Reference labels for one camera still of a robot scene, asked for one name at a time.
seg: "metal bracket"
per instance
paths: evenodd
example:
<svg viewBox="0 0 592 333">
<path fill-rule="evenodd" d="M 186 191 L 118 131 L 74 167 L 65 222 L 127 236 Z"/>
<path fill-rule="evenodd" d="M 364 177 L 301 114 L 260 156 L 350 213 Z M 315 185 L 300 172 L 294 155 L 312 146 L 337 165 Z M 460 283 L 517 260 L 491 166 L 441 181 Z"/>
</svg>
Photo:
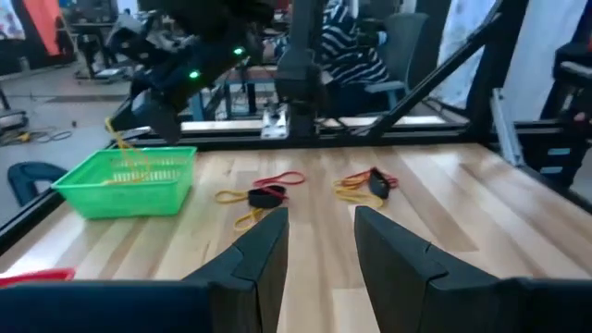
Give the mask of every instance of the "metal bracket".
<svg viewBox="0 0 592 333">
<path fill-rule="evenodd" d="M 572 61 L 564 61 L 560 64 L 560 66 L 562 70 L 572 75 L 576 75 L 583 80 L 592 80 L 592 68 L 590 67 L 576 64 Z M 572 107 L 575 97 L 577 97 L 584 88 L 570 85 L 567 87 L 567 89 L 567 97 L 565 97 L 565 101 L 563 101 L 563 105 L 561 106 L 562 114 L 567 112 Z"/>
<path fill-rule="evenodd" d="M 288 138 L 288 106 L 269 105 L 263 112 L 262 140 L 284 140 Z"/>
<path fill-rule="evenodd" d="M 513 121 L 504 112 L 502 102 L 503 95 L 501 94 L 501 89 L 494 89 L 491 97 L 491 112 L 493 113 L 493 120 L 496 132 L 498 133 L 501 155 L 508 163 L 519 167 L 524 164 L 522 146 L 518 141 L 518 135 L 516 134 Z"/>
</svg>

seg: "yellow cable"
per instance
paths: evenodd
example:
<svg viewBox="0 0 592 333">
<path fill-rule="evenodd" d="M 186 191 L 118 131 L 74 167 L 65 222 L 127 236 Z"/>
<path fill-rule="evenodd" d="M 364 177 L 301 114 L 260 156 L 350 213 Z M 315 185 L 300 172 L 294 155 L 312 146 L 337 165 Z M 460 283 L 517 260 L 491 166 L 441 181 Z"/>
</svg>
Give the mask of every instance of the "yellow cable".
<svg viewBox="0 0 592 333">
<path fill-rule="evenodd" d="M 123 137 L 121 137 L 121 134 L 119 134 L 118 132 L 116 132 L 113 129 L 113 126 L 111 125 L 111 118 L 107 118 L 105 119 L 105 125 L 107 127 L 107 130 L 109 131 L 109 133 L 111 133 L 111 135 L 113 135 L 115 137 L 115 140 L 117 142 L 117 147 L 119 147 L 119 150 L 121 151 L 121 154 L 123 155 L 123 159 L 126 163 L 126 166 L 129 167 L 129 169 L 131 170 L 132 174 L 136 173 L 136 168 L 135 168 L 135 162 L 133 160 L 130 159 L 130 156 L 128 155 L 128 150 L 133 151 L 134 153 L 143 156 L 144 161 L 146 163 L 146 170 L 143 172 L 143 174 L 135 179 L 132 180 L 106 180 L 105 184 L 109 184 L 109 185 L 113 185 L 113 184 L 129 184 L 129 183 L 136 183 L 136 182 L 141 182 L 143 180 L 146 179 L 146 177 L 148 177 L 150 175 L 150 163 L 148 161 L 148 157 L 142 153 L 142 151 L 140 151 L 138 148 L 134 147 L 133 145 L 125 142 L 125 140 L 123 140 Z"/>
</svg>

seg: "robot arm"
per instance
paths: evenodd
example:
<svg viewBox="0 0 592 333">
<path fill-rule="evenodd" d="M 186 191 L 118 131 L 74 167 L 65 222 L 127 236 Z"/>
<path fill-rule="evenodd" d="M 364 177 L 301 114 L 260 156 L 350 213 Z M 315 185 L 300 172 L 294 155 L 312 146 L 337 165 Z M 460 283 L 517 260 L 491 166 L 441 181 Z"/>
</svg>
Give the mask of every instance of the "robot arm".
<svg viewBox="0 0 592 333">
<path fill-rule="evenodd" d="M 180 138 L 177 114 L 189 99 L 248 56 L 260 58 L 257 25 L 268 25 L 270 0 L 158 0 L 156 5 L 188 34 L 176 47 L 157 43 L 152 22 L 142 25 L 122 16 L 108 46 L 143 65 L 131 83 L 128 100 L 112 117 L 114 130 L 150 126 L 168 142 Z"/>
</svg>

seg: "rubber band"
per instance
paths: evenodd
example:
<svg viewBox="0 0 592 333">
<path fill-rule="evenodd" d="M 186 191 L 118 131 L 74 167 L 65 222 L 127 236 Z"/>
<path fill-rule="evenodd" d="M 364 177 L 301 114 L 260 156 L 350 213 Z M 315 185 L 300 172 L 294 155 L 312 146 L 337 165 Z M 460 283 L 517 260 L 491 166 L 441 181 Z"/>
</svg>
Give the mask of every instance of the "rubber band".
<svg viewBox="0 0 592 333">
<path fill-rule="evenodd" d="M 137 183 L 137 182 L 144 181 L 150 175 L 150 163 L 148 161 L 148 157 L 145 154 L 143 154 L 142 151 L 140 151 L 138 148 L 134 147 L 130 143 L 127 143 L 127 142 L 125 142 L 125 140 L 123 140 L 123 137 L 113 129 L 113 126 L 111 125 L 111 118 L 105 119 L 105 125 L 107 127 L 107 131 L 109 133 L 111 133 L 111 135 L 113 135 L 113 137 L 115 138 L 115 140 L 117 142 L 117 147 L 119 148 L 119 150 L 121 151 L 121 154 L 123 155 L 123 160 L 125 161 L 125 165 L 127 167 L 129 167 L 132 174 L 137 173 L 137 174 L 140 174 L 140 176 L 137 178 L 131 179 L 131 180 L 114 180 L 114 179 L 105 180 L 104 184 L 106 184 L 106 185 L 129 184 L 129 183 Z M 146 170 L 143 173 L 137 172 L 137 169 L 135 168 L 136 162 L 134 162 L 132 159 L 130 159 L 130 156 L 128 155 L 129 150 L 131 150 L 132 152 L 134 152 L 144 158 Z"/>
<path fill-rule="evenodd" d="M 359 190 L 364 184 L 368 182 L 370 179 L 370 174 L 373 170 L 374 168 L 371 168 L 364 172 L 334 181 L 333 193 L 338 199 L 351 204 L 365 204 L 373 208 L 382 207 L 384 205 L 384 200 L 372 193 Z M 399 180 L 397 178 L 384 172 L 380 173 L 387 180 L 391 189 L 396 189 L 399 187 Z"/>
<path fill-rule="evenodd" d="M 285 180 L 285 178 L 289 176 L 296 176 L 297 179 Z M 278 176 L 266 179 L 257 179 L 253 182 L 253 186 L 256 190 L 266 191 L 275 197 L 281 198 L 283 201 L 288 200 L 288 196 L 278 191 L 271 190 L 271 185 L 299 185 L 304 183 L 305 181 L 306 177 L 304 176 L 304 174 L 297 171 L 288 171 Z M 214 194 L 214 199 L 219 204 L 235 204 L 249 200 L 249 193 L 247 191 L 221 190 Z M 252 207 L 248 214 L 245 214 L 244 216 L 241 216 L 234 221 L 234 230 L 237 232 L 243 232 L 252 228 L 263 217 L 264 211 L 265 209 L 263 208 Z"/>
</svg>

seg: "red rubber band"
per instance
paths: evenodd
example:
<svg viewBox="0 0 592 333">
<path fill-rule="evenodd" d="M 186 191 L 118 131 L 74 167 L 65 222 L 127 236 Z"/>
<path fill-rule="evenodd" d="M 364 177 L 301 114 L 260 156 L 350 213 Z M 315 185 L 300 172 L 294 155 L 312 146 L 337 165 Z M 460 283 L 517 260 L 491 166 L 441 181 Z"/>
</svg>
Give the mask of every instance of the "red rubber band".
<svg viewBox="0 0 592 333">
<path fill-rule="evenodd" d="M 377 167 L 372 167 L 371 169 L 368 169 L 366 171 L 348 176 L 340 181 L 340 185 L 352 187 L 354 189 L 358 189 L 370 179 L 370 173 L 373 170 L 379 172 L 388 181 L 388 185 L 390 185 L 390 188 L 392 190 L 399 187 L 399 180 L 396 177 L 391 176 L 388 173 L 378 170 Z M 351 180 L 351 179 L 358 179 L 358 181 L 349 181 L 348 182 L 348 180 Z"/>
<path fill-rule="evenodd" d="M 282 180 L 287 176 L 298 176 L 300 177 L 300 179 L 297 180 Z M 273 191 L 271 189 L 269 189 L 269 185 L 272 184 L 276 184 L 276 185 L 300 185 L 302 183 L 304 183 L 306 181 L 306 177 L 304 176 L 304 174 L 302 174 L 301 172 L 298 171 L 288 171 L 288 172 L 284 172 L 281 175 L 278 176 L 274 176 L 274 177 L 270 177 L 270 178 L 266 178 L 266 179 L 258 179 L 256 181 L 253 182 L 253 186 L 255 188 L 260 188 L 263 191 L 266 191 L 268 193 L 270 193 L 271 195 L 274 195 L 278 198 L 281 198 L 283 200 L 288 200 L 288 196 L 284 195 L 282 193 L 279 193 L 277 191 Z"/>
</svg>

